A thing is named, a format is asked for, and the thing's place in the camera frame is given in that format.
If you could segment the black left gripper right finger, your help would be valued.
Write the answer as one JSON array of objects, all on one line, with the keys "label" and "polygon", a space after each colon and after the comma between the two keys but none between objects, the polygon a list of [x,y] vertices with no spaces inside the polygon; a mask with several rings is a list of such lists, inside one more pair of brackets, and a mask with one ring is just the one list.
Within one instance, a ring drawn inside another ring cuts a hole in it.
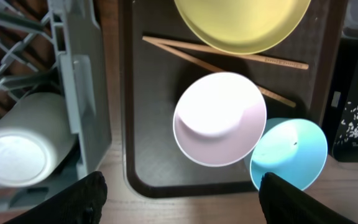
[{"label": "black left gripper right finger", "polygon": [[262,176],[259,202],[267,224],[350,224],[353,222],[272,172]]}]

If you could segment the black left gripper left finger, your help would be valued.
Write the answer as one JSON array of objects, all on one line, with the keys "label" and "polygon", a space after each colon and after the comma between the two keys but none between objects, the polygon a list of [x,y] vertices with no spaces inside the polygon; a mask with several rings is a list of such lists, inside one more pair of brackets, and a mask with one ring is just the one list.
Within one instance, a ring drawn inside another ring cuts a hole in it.
[{"label": "black left gripper left finger", "polygon": [[107,194],[103,174],[95,171],[5,224],[99,224]]}]

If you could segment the light blue bowl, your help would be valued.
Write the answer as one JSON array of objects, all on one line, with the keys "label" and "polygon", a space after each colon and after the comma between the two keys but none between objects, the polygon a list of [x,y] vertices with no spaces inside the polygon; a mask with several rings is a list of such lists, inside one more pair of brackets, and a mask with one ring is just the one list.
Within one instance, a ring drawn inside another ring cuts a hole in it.
[{"label": "light blue bowl", "polygon": [[327,156],[328,142],[316,123],[300,118],[271,118],[244,164],[257,190],[267,172],[305,190],[319,177]]}]

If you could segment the small white green cup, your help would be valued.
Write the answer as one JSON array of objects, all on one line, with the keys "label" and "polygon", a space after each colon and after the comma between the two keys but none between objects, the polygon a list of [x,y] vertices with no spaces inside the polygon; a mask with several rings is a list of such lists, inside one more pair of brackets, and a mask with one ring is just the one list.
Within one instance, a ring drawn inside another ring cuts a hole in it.
[{"label": "small white green cup", "polygon": [[0,119],[0,185],[27,187],[46,179],[75,144],[65,99],[34,93]]}]

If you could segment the pink white bowl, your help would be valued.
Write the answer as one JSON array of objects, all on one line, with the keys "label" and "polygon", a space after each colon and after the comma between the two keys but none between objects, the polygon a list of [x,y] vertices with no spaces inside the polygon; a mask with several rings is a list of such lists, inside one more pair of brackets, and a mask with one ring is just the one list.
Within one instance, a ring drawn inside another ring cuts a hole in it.
[{"label": "pink white bowl", "polygon": [[207,167],[223,167],[256,147],[267,122],[261,91],[248,78],[217,72],[191,84],[173,114],[173,135],[182,153]]}]

